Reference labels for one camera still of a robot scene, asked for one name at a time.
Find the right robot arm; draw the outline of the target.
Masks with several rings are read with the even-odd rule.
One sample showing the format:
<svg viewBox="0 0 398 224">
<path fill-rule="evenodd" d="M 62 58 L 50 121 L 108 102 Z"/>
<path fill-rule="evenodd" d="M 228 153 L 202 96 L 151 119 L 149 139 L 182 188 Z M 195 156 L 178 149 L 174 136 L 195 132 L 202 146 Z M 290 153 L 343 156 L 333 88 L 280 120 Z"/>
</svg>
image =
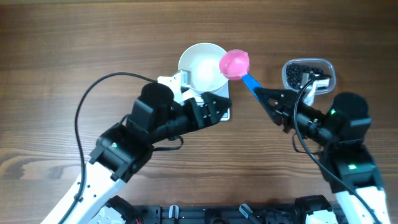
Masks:
<svg viewBox="0 0 398 224">
<path fill-rule="evenodd" d="M 294 129 L 300 142 L 320 146 L 313 157 L 348 223 L 390 223 L 381 174 L 364 144 L 372 119 L 362 96 L 340 93 L 322 113 L 292 90 L 256 87 L 254 94 L 285 133 Z"/>
</svg>

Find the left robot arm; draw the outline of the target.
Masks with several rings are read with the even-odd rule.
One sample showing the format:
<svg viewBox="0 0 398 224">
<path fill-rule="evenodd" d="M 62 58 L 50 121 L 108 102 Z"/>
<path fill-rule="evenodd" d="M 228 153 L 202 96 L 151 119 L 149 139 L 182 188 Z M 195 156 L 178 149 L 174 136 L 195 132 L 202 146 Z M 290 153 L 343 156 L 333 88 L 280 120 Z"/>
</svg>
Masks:
<svg viewBox="0 0 398 224">
<path fill-rule="evenodd" d="M 183 105 L 161 83 L 146 84 L 126 123 L 116 123 L 96 141 L 85 170 L 43 220 L 44 223 L 89 223 L 152 157 L 154 144 L 220 122 L 231 100 L 210 92 L 204 103 L 194 98 Z"/>
</svg>

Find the pink scoop blue handle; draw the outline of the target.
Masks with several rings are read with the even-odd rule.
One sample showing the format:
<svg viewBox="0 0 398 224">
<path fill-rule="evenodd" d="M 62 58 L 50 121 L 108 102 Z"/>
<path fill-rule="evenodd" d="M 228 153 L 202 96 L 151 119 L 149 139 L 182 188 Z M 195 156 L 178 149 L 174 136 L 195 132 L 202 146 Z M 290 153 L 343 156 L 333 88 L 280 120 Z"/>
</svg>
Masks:
<svg viewBox="0 0 398 224">
<path fill-rule="evenodd" d="M 221 73 L 230 81 L 242 80 L 251 93 L 255 94 L 256 88 L 262 88 L 261 84 L 250 74 L 250 60 L 247 52 L 239 49 L 228 51 L 220 60 L 219 68 Z"/>
</svg>

